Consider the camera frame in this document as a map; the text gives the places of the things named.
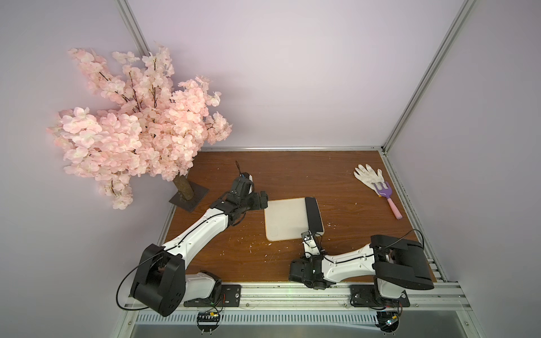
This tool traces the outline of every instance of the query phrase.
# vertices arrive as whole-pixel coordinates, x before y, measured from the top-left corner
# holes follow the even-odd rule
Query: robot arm
[[[373,275],[374,296],[371,304],[386,306],[405,289],[434,288],[430,268],[419,242],[384,235],[374,235],[371,243],[349,253],[330,256],[318,244],[316,235],[303,233],[305,256],[294,260],[289,280],[309,288],[325,289],[344,279]]]
[[[208,273],[186,275],[186,268],[214,236],[238,224],[235,221],[247,211],[267,207],[267,194],[255,193],[253,187],[251,175],[241,173],[231,190],[181,235],[161,247],[149,245],[141,255],[130,295],[162,316],[171,314],[181,302],[219,295],[221,282],[217,277]]]

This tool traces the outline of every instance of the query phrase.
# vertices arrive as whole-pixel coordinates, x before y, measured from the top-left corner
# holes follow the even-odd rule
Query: pink flower
[[[81,162],[80,168],[81,170],[86,171],[88,173],[95,173],[96,171],[100,169],[100,166],[93,160],[87,158],[86,160]]]
[[[214,96],[207,95],[207,105],[211,105],[213,107],[218,106],[220,104],[220,95],[222,95],[222,93],[219,91],[215,91]]]
[[[71,49],[69,54],[78,60],[89,88],[118,107],[99,110],[97,117],[88,108],[62,111],[48,132],[63,149],[64,159],[71,160],[66,173],[93,177],[100,193],[113,197],[115,209],[133,202],[131,176],[160,174],[171,181],[193,166],[205,140],[212,144],[231,132],[223,116],[209,115],[207,105],[218,106],[221,93],[207,93],[208,78],[181,82],[183,90],[173,92],[174,68],[163,46],[156,55],[142,58],[146,70],[131,66],[138,60],[132,52],[113,53],[124,64],[125,80],[113,76],[107,61],[94,52]]]
[[[74,136],[73,142],[75,142],[75,145],[77,145],[78,148],[90,148],[90,146],[92,146],[94,142],[99,141],[101,137],[101,135],[97,135],[93,130],[83,130],[78,136]]]
[[[64,160],[71,160],[72,163],[81,163],[83,158],[88,155],[88,149],[84,147],[77,147],[70,149],[64,154]]]

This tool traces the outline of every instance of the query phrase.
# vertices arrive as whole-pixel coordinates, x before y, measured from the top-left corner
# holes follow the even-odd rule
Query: white glove
[[[378,173],[376,174],[374,169],[372,169],[372,167],[370,167],[368,164],[366,165],[366,169],[360,164],[358,168],[355,168],[355,171],[356,172],[353,172],[353,175],[355,175],[357,180],[374,190],[376,194],[378,191],[376,190],[374,183],[379,183],[378,187],[383,186],[383,188],[387,189],[381,169],[378,169]]]

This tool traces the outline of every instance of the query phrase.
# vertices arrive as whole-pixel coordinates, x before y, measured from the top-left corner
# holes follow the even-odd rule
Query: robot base
[[[406,290],[404,290],[399,299],[381,297],[375,285],[351,285],[349,290],[351,292],[350,303],[356,308],[397,307],[398,302],[400,302],[400,306],[403,308],[410,306],[410,300],[407,297]]]
[[[207,298],[196,298],[184,302],[184,307],[208,307],[215,306],[221,308],[237,308],[240,306],[240,290],[238,284],[222,284],[221,280],[217,280],[214,289]]]

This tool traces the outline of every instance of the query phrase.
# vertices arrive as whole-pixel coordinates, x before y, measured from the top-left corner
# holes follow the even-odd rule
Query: wooden tabletop
[[[370,236],[402,237],[412,229],[396,194],[393,201],[404,216],[397,220],[387,201],[353,176],[358,164],[389,175],[377,151],[250,151],[201,152],[188,179],[210,189],[193,213],[177,208],[167,241],[181,234],[231,189],[241,170],[253,176],[255,191],[269,200],[313,196],[325,228],[322,246],[330,255],[343,254],[370,243]],[[407,238],[416,240],[414,234]],[[304,254],[302,240],[271,242],[265,236],[263,210],[249,211],[236,227],[214,237],[192,260],[187,273],[209,271],[226,282],[287,281],[291,260]],[[370,276],[351,281],[372,282]]]

